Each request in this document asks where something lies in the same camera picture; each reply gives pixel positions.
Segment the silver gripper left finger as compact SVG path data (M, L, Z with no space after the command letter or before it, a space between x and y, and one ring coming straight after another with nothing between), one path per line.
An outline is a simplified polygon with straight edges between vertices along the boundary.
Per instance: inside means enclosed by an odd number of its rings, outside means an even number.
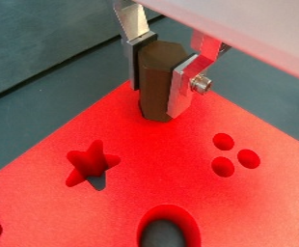
M113 0L114 12L122 28L123 46L130 61L131 88L139 89L138 52L158 39L150 30L143 6L133 0Z

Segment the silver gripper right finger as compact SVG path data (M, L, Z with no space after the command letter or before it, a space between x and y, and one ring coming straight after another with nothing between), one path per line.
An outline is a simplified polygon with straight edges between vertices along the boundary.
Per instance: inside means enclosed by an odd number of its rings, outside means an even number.
M194 93L203 95L213 84L206 70L230 45L195 30L191 47L198 51L174 69L169 94L169 115L175 119L190 107Z

